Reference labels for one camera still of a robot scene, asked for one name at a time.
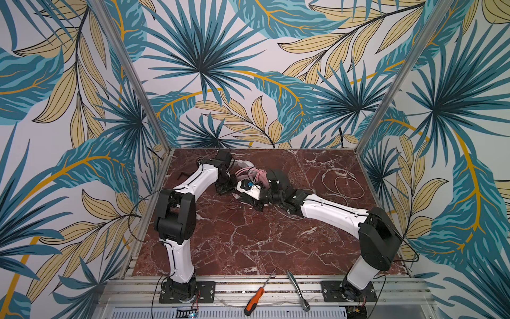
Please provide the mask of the pink cat-ear headphones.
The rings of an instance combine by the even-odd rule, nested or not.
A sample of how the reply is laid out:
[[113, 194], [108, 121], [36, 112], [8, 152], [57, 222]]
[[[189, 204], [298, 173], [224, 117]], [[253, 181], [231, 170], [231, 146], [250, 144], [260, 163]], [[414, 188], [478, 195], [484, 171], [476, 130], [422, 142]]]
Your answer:
[[238, 181], [248, 179], [255, 184], [261, 183], [264, 188], [270, 187], [266, 170], [260, 170], [254, 166], [243, 167], [238, 170], [235, 175]]

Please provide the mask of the white headphones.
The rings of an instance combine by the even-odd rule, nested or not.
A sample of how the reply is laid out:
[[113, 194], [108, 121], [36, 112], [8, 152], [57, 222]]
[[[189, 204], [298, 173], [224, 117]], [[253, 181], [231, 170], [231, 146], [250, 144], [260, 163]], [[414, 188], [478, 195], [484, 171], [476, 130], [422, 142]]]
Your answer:
[[254, 164], [248, 160], [242, 160], [242, 159], [236, 159], [235, 160], [235, 165], [240, 167], [240, 168], [250, 168], [250, 167], [254, 167]]

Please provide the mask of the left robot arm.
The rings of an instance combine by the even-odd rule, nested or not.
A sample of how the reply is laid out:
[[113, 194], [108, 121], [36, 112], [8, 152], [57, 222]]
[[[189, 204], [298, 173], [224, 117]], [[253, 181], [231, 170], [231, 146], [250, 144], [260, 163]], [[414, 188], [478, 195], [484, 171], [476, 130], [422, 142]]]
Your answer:
[[166, 249], [169, 263], [169, 274], [161, 288], [161, 303], [189, 303], [198, 299], [199, 287], [191, 259], [197, 200], [210, 186], [215, 186], [220, 195], [234, 190], [232, 160], [230, 152], [220, 150], [214, 158], [200, 161], [197, 170], [184, 182], [159, 192], [154, 229]]

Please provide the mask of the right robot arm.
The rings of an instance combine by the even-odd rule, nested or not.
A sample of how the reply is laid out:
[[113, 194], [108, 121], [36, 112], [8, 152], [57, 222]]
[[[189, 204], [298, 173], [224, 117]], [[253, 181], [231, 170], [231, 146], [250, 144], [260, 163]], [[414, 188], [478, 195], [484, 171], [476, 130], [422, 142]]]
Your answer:
[[326, 223], [356, 238], [360, 255], [340, 283], [339, 293], [349, 302], [370, 299], [372, 280], [392, 267], [403, 243], [383, 209], [360, 209], [326, 200], [312, 191], [295, 188], [281, 170], [245, 167], [235, 175], [239, 200], [255, 210], [274, 205], [289, 215]]

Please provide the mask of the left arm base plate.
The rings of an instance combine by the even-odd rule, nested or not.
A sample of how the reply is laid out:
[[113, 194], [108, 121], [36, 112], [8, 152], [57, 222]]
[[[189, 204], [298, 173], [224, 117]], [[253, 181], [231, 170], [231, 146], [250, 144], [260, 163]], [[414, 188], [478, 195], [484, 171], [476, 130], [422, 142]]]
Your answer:
[[166, 280], [161, 284], [160, 304], [212, 304], [215, 300], [216, 283], [192, 279], [189, 283]]

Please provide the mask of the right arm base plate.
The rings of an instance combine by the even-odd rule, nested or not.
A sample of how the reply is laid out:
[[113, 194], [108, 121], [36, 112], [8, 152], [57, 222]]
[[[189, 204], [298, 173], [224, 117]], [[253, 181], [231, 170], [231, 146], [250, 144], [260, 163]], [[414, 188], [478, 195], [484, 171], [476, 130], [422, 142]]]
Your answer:
[[377, 301], [372, 282], [362, 290], [354, 287], [347, 280], [323, 280], [320, 282], [321, 293], [326, 303], [372, 303]]

